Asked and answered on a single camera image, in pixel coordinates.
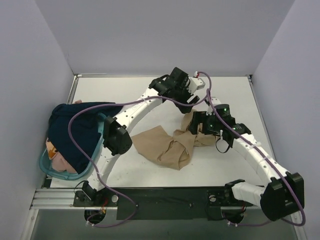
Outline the beige t shirt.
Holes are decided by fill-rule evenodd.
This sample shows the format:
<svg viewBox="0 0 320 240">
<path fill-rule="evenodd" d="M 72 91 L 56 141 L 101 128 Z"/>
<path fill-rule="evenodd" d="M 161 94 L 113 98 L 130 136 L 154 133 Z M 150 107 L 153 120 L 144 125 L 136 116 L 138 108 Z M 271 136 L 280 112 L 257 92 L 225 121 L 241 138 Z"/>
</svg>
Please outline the beige t shirt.
<svg viewBox="0 0 320 240">
<path fill-rule="evenodd" d="M 143 131 L 131 137 L 137 152 L 150 162 L 161 167 L 181 170 L 187 166 L 193 156 L 195 147 L 215 145 L 217 137 L 202 133 L 202 126 L 197 127 L 197 134 L 192 134 L 188 127 L 193 113 L 186 113 L 180 128 L 168 135 L 162 126 Z"/>
</svg>

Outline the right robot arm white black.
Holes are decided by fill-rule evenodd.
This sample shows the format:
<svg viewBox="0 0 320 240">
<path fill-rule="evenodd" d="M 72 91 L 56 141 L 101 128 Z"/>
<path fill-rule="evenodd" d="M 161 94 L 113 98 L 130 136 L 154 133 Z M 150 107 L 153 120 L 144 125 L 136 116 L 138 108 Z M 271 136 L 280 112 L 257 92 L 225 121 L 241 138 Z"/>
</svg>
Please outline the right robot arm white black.
<svg viewBox="0 0 320 240">
<path fill-rule="evenodd" d="M 244 201 L 261 208 L 270 221 L 282 219 L 305 207 L 304 179 L 290 173 L 261 147 L 249 128 L 237 123 L 228 104 L 218 104 L 211 113 L 195 111 L 188 130 L 196 135 L 216 136 L 238 152 L 262 181 L 252 185 L 242 179 L 225 185 L 223 199 L 229 205 Z"/>
</svg>

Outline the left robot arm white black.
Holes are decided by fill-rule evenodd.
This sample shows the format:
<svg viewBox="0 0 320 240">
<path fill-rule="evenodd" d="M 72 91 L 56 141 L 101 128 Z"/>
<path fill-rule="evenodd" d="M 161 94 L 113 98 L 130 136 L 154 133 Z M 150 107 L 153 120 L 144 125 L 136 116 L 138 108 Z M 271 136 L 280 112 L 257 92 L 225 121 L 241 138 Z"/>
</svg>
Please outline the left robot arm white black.
<svg viewBox="0 0 320 240">
<path fill-rule="evenodd" d="M 113 166 L 119 156 L 125 154 L 133 144 L 130 132 L 150 111 L 165 101 L 157 96 L 182 103 L 183 106 L 179 104 L 176 106 L 181 113 L 185 114 L 191 111 L 190 105 L 200 100 L 194 93 L 204 87 L 205 83 L 202 79 L 197 76 L 189 77 L 186 72 L 175 67 L 171 74 L 153 79 L 139 97 L 139 103 L 114 117 L 108 116 L 104 120 L 102 146 L 109 150 L 109 153 L 106 157 L 97 158 L 92 164 L 94 170 L 82 186 L 85 200 L 91 206 L 98 206 L 102 202 L 102 191 Z"/>
</svg>

